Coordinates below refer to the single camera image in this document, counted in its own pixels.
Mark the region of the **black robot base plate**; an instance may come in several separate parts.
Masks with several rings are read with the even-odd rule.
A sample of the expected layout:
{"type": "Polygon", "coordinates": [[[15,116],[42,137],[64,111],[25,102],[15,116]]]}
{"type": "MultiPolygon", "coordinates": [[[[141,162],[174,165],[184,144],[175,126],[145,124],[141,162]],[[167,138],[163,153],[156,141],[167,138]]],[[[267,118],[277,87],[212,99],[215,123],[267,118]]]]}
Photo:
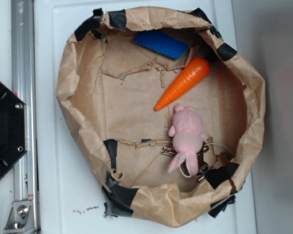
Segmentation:
{"type": "Polygon", "coordinates": [[[27,152],[25,108],[26,104],[0,82],[0,180],[27,152]]]}

